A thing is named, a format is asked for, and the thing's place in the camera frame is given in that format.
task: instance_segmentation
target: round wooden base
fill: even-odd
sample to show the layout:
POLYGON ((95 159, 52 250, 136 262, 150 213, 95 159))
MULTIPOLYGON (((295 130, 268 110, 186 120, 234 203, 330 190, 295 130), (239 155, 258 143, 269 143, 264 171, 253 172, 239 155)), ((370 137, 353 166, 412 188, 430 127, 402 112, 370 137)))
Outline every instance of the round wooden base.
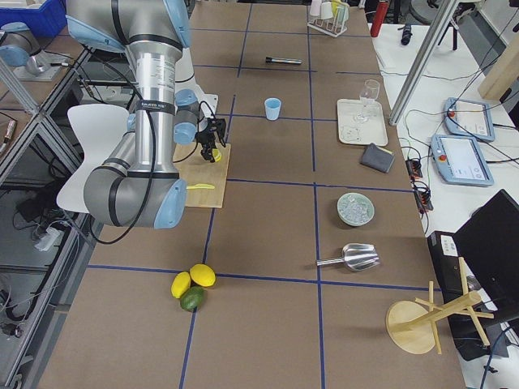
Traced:
POLYGON ((426 321, 412 330, 395 331, 397 324, 407 323, 428 313, 423 306, 412 301, 399 301, 389 307, 386 315, 386 328, 395 344, 412 354, 425 354, 435 347, 431 323, 426 321))

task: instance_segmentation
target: blue and white device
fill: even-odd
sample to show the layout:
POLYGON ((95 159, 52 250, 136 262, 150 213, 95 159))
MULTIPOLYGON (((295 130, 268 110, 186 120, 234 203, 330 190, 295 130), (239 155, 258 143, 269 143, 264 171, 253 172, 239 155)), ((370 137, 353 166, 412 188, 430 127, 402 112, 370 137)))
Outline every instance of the blue and white device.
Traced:
POLYGON ((438 171, 448 184, 494 185, 494 178, 492 178, 476 138, 433 135, 431 150, 438 171))
POLYGON ((449 97, 445 101, 445 111, 448 115, 445 118, 445 125, 451 134, 474 135, 476 139, 487 142, 495 140, 488 103, 449 97))

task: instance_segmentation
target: bowl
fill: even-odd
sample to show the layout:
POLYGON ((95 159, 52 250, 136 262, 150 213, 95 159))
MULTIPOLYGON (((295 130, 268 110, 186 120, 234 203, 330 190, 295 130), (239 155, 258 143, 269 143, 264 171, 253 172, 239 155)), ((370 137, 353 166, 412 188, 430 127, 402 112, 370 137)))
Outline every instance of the bowl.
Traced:
POLYGON ((346 193, 337 201, 337 212, 347 225, 359 227, 373 219, 375 207, 364 194, 346 193))

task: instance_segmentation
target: white table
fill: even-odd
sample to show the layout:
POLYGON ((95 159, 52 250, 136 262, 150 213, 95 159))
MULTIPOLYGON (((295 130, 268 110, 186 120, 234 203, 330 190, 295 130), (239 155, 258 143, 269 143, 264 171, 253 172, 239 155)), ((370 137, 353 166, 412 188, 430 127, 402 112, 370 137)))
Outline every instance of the white table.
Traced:
MULTIPOLYGON (((403 46, 400 44, 401 31, 397 30, 400 27, 396 24, 384 24, 379 36, 373 38, 391 107, 394 106, 405 81, 404 75, 409 72, 428 29, 428 26, 413 26, 411 41, 407 46, 403 46)), ((424 75, 454 79, 470 75, 478 70, 478 63, 472 57, 461 37, 458 36, 458 49, 456 51, 452 51, 452 44, 452 29, 449 29, 442 44, 432 54, 424 75)), ((401 139, 401 145, 410 145, 418 149, 422 156, 426 156, 427 147, 409 137, 404 120, 406 115, 410 134, 424 143, 430 143, 431 136, 434 133, 447 134, 444 124, 440 124, 442 115, 426 115, 412 110, 418 109, 427 113, 444 111, 444 102, 447 98, 459 97, 470 80, 471 78, 449 81, 422 77, 405 110, 405 114, 397 125, 399 137, 404 138, 401 139)), ((478 93, 478 85, 483 80, 484 75, 481 74, 463 93, 462 97, 483 101, 478 93)), ((488 102, 491 106, 499 104, 499 101, 488 102)), ((513 126, 502 106, 492 108, 491 117, 494 123, 513 126)), ((496 127, 495 134, 496 139, 492 143, 493 146, 512 157, 519 156, 519 133, 517 131, 496 127)), ((480 147, 486 160, 507 159, 486 144, 480 144, 480 147)), ((410 151, 410 157, 416 157, 416 152, 410 151)), ((508 162, 489 166, 495 180, 493 186, 487 188, 458 186, 448 185, 442 180, 431 158, 422 160, 423 181, 428 183, 431 188, 431 201, 434 206, 434 211, 428 212, 427 234, 434 230, 456 232, 470 218, 473 211, 481 207, 500 189, 505 189, 515 200, 519 200, 519 165, 508 162)), ((422 222, 425 230, 427 225, 425 217, 422 222)), ((510 346, 508 352, 510 358, 494 357, 492 359, 491 365, 499 373, 487 375, 485 388, 517 387, 517 383, 519 383, 519 348, 510 346)), ((479 388, 487 357, 481 357, 470 362, 460 358, 460 362, 467 387, 479 388)))

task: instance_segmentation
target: black monitor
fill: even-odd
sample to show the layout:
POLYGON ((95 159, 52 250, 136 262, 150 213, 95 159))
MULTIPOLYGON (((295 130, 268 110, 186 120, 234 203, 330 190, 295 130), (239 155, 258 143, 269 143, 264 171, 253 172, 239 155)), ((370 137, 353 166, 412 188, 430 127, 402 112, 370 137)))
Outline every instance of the black monitor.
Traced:
POLYGON ((495 322, 512 320, 509 324, 519 329, 519 204, 500 190, 453 239, 458 254, 497 306, 495 322))

